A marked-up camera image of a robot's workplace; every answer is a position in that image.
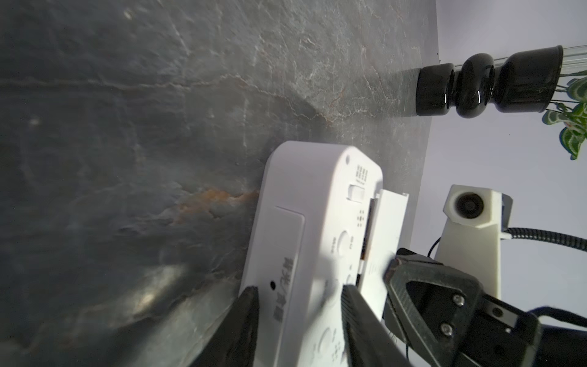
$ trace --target white plastic device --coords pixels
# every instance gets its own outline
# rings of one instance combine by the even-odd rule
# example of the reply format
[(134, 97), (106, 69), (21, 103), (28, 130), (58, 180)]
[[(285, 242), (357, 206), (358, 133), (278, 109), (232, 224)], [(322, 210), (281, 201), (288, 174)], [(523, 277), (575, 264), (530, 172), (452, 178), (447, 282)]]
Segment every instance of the white plastic device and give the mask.
[(348, 365), (342, 285), (357, 284), (381, 317), (408, 199), (382, 187), (381, 168), (352, 146), (272, 153), (241, 283), (259, 292), (255, 367)]

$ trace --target green plant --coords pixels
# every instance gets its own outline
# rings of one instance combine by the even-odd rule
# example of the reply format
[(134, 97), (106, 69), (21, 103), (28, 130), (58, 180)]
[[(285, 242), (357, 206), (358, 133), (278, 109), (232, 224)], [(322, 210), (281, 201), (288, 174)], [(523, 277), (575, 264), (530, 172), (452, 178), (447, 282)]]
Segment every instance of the green plant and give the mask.
[[(587, 70), (561, 74), (561, 78), (567, 76), (587, 75)], [(564, 92), (572, 100), (552, 100), (556, 110), (548, 109), (542, 117), (542, 122), (547, 125), (562, 122), (565, 127), (562, 129), (559, 139), (561, 145), (571, 154), (571, 160), (577, 159), (581, 144), (587, 139), (587, 77), (571, 79), (566, 86), (558, 86), (557, 92)]]

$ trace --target round button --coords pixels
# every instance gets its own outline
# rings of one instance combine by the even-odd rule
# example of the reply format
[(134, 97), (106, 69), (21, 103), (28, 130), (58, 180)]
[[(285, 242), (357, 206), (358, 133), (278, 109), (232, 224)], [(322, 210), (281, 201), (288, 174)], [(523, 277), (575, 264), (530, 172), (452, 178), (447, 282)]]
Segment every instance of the round button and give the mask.
[(324, 333), (322, 333), (322, 337), (320, 338), (320, 343), (318, 343), (318, 353), (326, 353), (328, 348), (330, 348), (330, 344), (332, 343), (332, 331), (330, 328), (326, 328)]
[(338, 254), (340, 256), (346, 255), (350, 248), (350, 236), (347, 231), (342, 231), (340, 236), (338, 237)]

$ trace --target stone texture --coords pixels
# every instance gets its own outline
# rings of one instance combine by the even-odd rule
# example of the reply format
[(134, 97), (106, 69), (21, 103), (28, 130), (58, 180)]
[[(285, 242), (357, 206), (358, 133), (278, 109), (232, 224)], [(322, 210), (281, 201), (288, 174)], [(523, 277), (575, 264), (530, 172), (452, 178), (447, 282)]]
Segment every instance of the stone texture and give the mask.
[(189, 365), (286, 140), (380, 164), (408, 245), (434, 1), (2, 0), (0, 31), (3, 366)]

